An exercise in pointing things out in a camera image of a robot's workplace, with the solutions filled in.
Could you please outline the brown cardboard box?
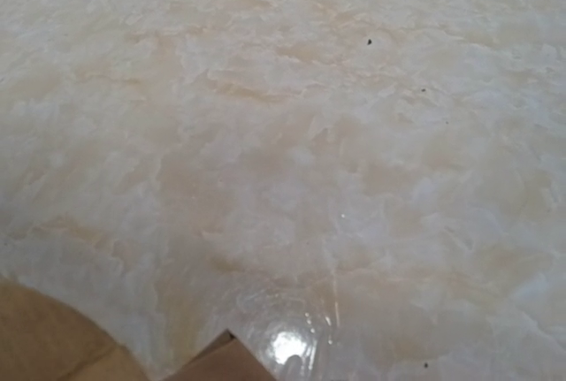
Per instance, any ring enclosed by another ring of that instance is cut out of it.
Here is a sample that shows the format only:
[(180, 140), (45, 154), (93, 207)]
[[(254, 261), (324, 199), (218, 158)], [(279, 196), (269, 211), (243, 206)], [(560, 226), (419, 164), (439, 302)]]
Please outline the brown cardboard box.
[[(78, 310), (13, 281), (1, 282), (3, 380), (146, 380), (133, 354)], [(223, 331), (171, 380), (256, 381), (273, 374)]]

